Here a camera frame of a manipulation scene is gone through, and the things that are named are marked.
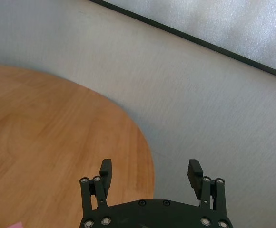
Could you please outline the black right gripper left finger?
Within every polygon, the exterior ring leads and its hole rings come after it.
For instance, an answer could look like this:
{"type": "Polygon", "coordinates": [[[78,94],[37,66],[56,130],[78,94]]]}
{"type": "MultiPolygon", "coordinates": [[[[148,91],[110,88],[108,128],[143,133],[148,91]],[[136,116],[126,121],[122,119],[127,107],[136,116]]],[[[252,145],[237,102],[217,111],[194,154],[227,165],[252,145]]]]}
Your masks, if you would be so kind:
{"type": "Polygon", "coordinates": [[[107,207],[107,196],[112,179],[112,161],[104,159],[99,170],[99,175],[93,179],[83,177],[79,180],[82,199],[83,217],[87,218],[92,212],[91,196],[97,200],[97,209],[107,207]]]}

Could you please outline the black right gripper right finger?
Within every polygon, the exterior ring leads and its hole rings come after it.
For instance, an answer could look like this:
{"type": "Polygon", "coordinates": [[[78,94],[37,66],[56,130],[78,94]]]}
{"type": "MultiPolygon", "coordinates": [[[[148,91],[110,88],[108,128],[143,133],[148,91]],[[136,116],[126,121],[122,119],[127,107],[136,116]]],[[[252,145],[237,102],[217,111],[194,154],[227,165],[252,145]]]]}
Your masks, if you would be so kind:
{"type": "Polygon", "coordinates": [[[222,214],[227,213],[225,181],[222,178],[212,180],[210,177],[204,176],[199,161],[195,159],[189,160],[187,176],[197,199],[200,201],[200,207],[210,209],[210,199],[212,199],[213,210],[222,214]]]}

